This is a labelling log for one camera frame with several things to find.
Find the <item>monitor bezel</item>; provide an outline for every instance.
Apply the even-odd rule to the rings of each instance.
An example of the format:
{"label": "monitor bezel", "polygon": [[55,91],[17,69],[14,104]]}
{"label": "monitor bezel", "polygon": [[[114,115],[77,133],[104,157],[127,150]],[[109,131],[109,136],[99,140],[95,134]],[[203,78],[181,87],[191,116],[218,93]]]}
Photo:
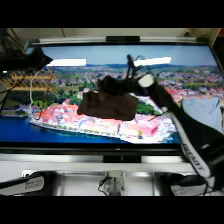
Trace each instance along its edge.
{"label": "monitor bezel", "polygon": [[[206,43],[182,42],[85,42],[85,43],[40,43],[29,42],[24,52],[34,46],[110,46],[110,45],[186,45],[209,47],[222,74],[222,66],[214,50]],[[42,142],[0,142],[0,153],[45,154],[45,155],[135,155],[135,156],[179,156],[181,144],[89,144],[89,143],[42,143]]]}

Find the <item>light blue cloth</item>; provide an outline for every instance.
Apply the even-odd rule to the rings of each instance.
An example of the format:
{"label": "light blue cloth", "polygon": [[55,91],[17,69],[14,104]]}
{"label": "light blue cloth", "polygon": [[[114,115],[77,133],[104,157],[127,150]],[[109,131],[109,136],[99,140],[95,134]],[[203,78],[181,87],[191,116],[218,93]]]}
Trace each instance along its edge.
{"label": "light blue cloth", "polygon": [[222,132],[222,113],[218,97],[185,99],[182,101],[182,107],[195,120]]}

